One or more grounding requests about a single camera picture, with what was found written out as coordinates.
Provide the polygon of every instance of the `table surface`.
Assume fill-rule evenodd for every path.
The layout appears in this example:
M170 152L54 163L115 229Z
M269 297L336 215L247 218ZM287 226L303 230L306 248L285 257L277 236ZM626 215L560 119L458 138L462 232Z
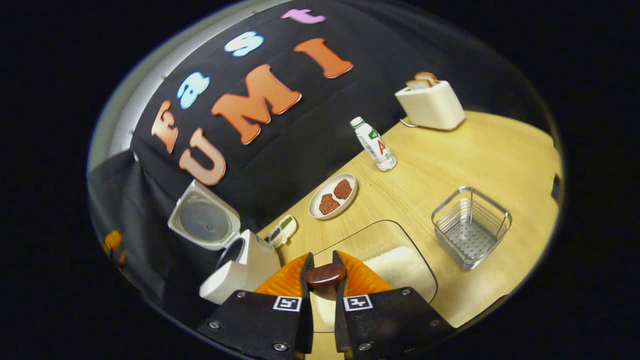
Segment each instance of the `table surface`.
M514 290L535 266L558 216L551 196L554 176L563 177L549 134L506 117L465 113L467 119L452 131L399 122L382 135L397 159L393 170L379 171L362 151L328 178L342 173L356 177L358 192L349 208L328 220L312 218L308 204L319 184L258 235L265 238L284 215L296 219L298 230L278 250L284 264L306 252L318 253L377 221L393 220L415 242L437 279L431 306L453 327L463 325ZM478 189L513 217L499 246L470 271L462 270L441 247L431 222L432 212L461 186ZM331 341L318 342L312 357L324 352L321 347L335 352L335 347L321 345Z

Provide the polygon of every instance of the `wire basket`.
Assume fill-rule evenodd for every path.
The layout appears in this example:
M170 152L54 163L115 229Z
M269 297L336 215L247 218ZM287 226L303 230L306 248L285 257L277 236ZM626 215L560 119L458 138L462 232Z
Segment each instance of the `wire basket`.
M435 209L431 221L445 250L462 269L471 270L498 246L511 227L511 214L485 194L462 186Z

